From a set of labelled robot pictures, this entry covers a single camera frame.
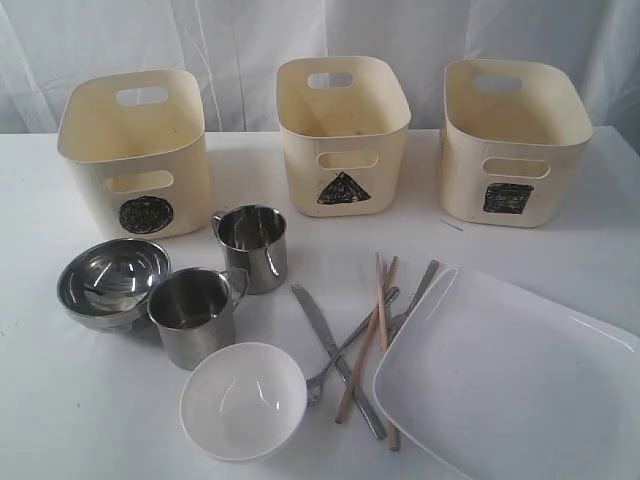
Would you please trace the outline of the white square plate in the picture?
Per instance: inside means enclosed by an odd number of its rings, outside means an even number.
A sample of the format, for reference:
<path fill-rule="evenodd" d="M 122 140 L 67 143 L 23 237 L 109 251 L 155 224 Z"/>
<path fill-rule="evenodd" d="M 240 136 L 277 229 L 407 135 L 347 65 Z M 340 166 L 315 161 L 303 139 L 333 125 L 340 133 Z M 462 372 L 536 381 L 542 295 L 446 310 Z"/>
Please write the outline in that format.
<path fill-rule="evenodd" d="M 635 479 L 636 335 L 469 268 L 430 285 L 373 380 L 383 414 L 469 479 Z"/>

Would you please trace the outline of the cream bin with square mark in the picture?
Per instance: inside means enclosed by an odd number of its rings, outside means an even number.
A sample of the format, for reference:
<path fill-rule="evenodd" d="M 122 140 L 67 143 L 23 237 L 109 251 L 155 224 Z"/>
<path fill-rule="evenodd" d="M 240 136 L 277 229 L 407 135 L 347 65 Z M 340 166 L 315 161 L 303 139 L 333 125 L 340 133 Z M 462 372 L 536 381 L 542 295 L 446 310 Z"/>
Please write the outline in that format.
<path fill-rule="evenodd" d="M 593 137 L 570 78 L 538 62 L 465 59 L 444 71 L 439 195 L 458 220 L 538 227 Z"/>

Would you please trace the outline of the steel table knife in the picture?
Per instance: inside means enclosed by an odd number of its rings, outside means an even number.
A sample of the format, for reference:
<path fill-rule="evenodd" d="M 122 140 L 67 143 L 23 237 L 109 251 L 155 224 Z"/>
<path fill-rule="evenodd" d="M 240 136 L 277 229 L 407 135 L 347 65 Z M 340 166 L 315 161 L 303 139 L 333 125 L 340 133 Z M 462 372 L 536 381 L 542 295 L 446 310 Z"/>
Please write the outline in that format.
<path fill-rule="evenodd" d="M 316 336 L 330 357 L 329 362 L 319 374 L 306 380 L 307 406 L 313 407 L 322 399 L 325 379 L 334 366 L 337 367 L 337 370 L 345 384 L 350 380 L 352 371 L 346 360 L 342 357 L 342 352 L 357 338 L 366 325 L 362 322 L 360 326 L 356 328 L 356 331 L 347 338 L 343 345 L 338 347 L 323 313 L 309 292 L 299 284 L 292 284 L 291 289 L 309 320 Z M 362 387 L 355 386 L 351 396 L 369 426 L 373 436 L 377 440 L 385 439 L 387 437 L 386 429 Z"/>

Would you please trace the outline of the wooden chopstick thin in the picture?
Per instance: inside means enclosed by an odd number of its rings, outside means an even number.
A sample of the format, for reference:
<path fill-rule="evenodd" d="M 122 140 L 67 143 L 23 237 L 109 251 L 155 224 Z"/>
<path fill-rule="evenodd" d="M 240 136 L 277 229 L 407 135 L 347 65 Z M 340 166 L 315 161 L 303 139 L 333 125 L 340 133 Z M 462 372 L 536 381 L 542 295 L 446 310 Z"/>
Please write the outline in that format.
<path fill-rule="evenodd" d="M 376 268 L 378 275 L 378 320 L 380 329 L 380 350 L 385 353 L 389 346 L 389 337 L 387 329 L 387 310 L 388 307 L 385 304 L 385 295 L 388 290 L 393 286 L 393 282 L 396 276 L 398 268 L 398 257 L 394 256 L 389 265 L 387 265 L 382 259 L 379 253 L 376 254 Z M 388 444 L 389 448 L 393 452 L 400 450 L 400 438 L 396 426 L 388 421 Z"/>

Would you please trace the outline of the steel spoon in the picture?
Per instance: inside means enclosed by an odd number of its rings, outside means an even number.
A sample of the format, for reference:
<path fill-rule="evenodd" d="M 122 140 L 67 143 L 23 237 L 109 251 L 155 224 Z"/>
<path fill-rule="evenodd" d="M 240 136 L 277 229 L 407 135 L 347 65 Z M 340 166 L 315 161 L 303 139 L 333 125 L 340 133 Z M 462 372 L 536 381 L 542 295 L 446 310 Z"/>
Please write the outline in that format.
<path fill-rule="evenodd" d="M 296 296 L 300 306 L 302 307 L 307 319 L 309 320 L 317 338 L 330 357 L 329 362 L 318 374 L 306 380 L 308 394 L 307 405 L 309 407 L 312 407 L 322 399 L 324 382 L 330 370 L 342 357 L 342 353 L 346 350 L 346 348 L 349 347 L 367 329 L 369 320 L 371 319 L 371 316 L 373 314 L 373 310 L 353 330 L 353 332 L 347 337 L 347 339 L 344 340 L 340 346 L 338 346 L 322 311 L 320 310 L 319 306 L 316 304 L 312 296 L 309 294 L 309 292 L 304 287 L 298 284 L 294 284 L 291 289 Z"/>

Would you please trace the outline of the cream bin with circle mark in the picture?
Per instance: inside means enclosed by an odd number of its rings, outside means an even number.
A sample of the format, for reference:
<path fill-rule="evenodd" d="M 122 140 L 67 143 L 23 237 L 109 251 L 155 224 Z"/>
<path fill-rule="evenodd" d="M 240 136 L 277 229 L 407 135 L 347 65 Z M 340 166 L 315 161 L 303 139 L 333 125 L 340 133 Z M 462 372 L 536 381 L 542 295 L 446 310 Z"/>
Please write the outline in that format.
<path fill-rule="evenodd" d="M 210 219 L 204 110 L 188 71 L 122 73 L 77 85 L 57 150 L 107 237 L 183 235 Z"/>

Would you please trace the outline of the steel mug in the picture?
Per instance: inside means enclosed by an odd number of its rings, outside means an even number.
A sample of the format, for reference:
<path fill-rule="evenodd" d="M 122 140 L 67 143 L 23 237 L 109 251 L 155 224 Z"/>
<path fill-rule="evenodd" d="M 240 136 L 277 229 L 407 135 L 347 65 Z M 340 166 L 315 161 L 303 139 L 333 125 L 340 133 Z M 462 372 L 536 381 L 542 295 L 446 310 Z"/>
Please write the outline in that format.
<path fill-rule="evenodd" d="M 211 226 L 226 267 L 247 272 L 249 295 L 269 293 L 284 283 L 287 222 L 279 210 L 254 204 L 218 211 L 212 215 Z"/>
<path fill-rule="evenodd" d="M 153 287 L 148 316 L 174 365 L 192 371 L 209 355 L 235 343 L 234 312 L 248 286 L 249 276 L 242 268 L 190 267 Z"/>

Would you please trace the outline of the stainless steel bowl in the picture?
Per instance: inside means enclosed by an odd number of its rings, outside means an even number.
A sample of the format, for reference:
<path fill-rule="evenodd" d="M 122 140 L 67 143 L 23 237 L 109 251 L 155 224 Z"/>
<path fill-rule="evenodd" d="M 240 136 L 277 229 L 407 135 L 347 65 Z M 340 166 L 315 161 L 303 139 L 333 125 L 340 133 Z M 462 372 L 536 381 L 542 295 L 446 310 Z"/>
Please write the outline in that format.
<path fill-rule="evenodd" d="M 76 256 L 59 276 L 57 299 L 71 319 L 102 333 L 126 333 L 150 323 L 153 288 L 172 270 L 158 243 L 118 238 Z"/>

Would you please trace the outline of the cream bin with triangle mark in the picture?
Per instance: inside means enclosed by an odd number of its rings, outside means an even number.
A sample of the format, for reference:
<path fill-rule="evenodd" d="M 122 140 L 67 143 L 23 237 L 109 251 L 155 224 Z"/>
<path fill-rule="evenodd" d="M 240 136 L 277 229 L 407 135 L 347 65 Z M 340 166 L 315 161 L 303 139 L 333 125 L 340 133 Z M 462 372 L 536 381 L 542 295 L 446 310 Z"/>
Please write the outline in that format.
<path fill-rule="evenodd" d="M 289 197 L 300 213 L 368 215 L 393 202 L 411 111 L 386 62 L 289 61 L 277 71 L 276 110 Z"/>

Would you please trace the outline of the steel fork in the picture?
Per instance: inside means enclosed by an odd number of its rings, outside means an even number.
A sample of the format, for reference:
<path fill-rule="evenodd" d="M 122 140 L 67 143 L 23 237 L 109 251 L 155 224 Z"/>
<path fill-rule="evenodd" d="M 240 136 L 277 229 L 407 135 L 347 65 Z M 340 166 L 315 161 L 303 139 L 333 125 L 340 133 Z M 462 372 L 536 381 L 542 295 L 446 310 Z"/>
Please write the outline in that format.
<path fill-rule="evenodd" d="M 439 266 L 440 266 L 440 262 L 438 260 L 433 259 L 429 262 L 427 269 L 408 307 L 404 312 L 401 312 L 392 318 L 390 322 L 390 326 L 388 327 L 389 342 L 392 342 L 394 340 L 395 336 L 400 331 L 403 324 L 408 319 L 409 315 L 413 312 L 413 310 L 416 308 L 419 301 L 422 299 L 427 288 L 430 286 L 431 282 L 435 278 L 435 275 L 439 269 Z"/>

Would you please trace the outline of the wooden chopstick long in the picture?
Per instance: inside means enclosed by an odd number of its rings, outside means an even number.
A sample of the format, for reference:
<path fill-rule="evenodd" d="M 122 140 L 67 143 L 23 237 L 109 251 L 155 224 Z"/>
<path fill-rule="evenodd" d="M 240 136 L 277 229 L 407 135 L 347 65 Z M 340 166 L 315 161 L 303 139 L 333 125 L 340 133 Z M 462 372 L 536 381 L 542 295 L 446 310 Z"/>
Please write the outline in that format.
<path fill-rule="evenodd" d="M 360 386 L 360 377 L 362 373 L 363 366 L 366 361 L 366 357 L 368 355 L 368 351 L 373 342 L 374 334 L 376 332 L 376 328 L 379 325 L 378 320 L 378 305 L 379 305 L 379 297 L 378 297 L 378 275 L 377 275 L 377 305 L 373 309 L 373 314 L 371 319 L 369 320 L 367 329 L 364 334 L 364 339 L 361 345 L 361 348 L 358 352 L 358 356 L 356 358 L 355 365 L 352 370 L 352 374 L 350 379 L 346 385 L 345 392 L 341 398 L 340 404 L 336 411 L 336 416 L 334 418 L 334 422 L 337 424 L 342 424 L 349 413 L 350 405 L 352 403 L 352 398 L 354 397 L 354 392 L 357 387 Z"/>

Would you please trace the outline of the white round bowl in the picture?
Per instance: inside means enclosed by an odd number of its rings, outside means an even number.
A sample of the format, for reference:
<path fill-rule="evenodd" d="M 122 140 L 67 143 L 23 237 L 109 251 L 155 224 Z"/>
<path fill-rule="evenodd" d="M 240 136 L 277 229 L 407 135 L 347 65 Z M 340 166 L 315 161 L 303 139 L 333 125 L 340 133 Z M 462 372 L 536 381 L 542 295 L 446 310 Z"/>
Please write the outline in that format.
<path fill-rule="evenodd" d="M 187 438 L 212 458 L 250 463 L 292 438 L 307 409 L 306 379 L 284 350 L 260 342 L 225 347 L 203 360 L 181 392 Z"/>

